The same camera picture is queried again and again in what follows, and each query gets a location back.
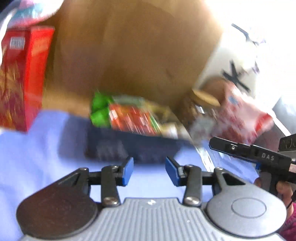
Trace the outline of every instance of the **red box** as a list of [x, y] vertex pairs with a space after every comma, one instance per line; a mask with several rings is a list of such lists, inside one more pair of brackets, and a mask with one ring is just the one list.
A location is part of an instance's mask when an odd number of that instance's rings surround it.
[[10, 29], [2, 40], [0, 126], [28, 131], [42, 107], [53, 27]]

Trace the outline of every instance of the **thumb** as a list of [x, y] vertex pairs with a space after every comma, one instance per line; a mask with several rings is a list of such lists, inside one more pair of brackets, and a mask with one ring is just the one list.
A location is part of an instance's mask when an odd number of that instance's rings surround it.
[[[291, 196], [293, 195], [292, 188], [288, 182], [279, 181], [276, 184], [276, 190], [279, 194], [283, 195], [283, 203], [288, 206], [292, 201]], [[287, 218], [289, 218], [294, 212], [294, 207], [291, 205], [287, 210]]]

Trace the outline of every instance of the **person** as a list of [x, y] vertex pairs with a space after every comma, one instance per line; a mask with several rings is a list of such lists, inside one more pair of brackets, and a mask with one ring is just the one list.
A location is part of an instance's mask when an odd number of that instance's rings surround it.
[[[258, 187], [262, 187], [261, 179], [257, 178], [254, 184]], [[288, 206], [293, 194], [290, 184], [288, 182], [279, 181], [276, 185], [276, 190], [283, 196], [282, 201], [285, 206]], [[287, 241], [296, 240], [296, 203], [292, 203], [288, 208], [286, 222], [278, 233]]]

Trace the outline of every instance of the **brown jar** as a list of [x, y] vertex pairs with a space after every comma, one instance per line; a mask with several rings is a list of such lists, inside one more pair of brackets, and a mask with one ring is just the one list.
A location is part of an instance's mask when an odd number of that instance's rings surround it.
[[176, 115], [190, 134], [193, 143], [209, 139], [216, 124], [216, 109], [219, 101], [204, 91], [192, 90], [184, 98]]

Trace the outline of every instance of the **brown paper bag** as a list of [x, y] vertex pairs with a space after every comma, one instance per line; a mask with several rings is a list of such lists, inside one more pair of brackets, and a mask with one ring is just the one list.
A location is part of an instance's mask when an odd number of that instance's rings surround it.
[[199, 0], [65, 0], [49, 23], [56, 36], [44, 107], [78, 115], [95, 90], [174, 108], [222, 34]]

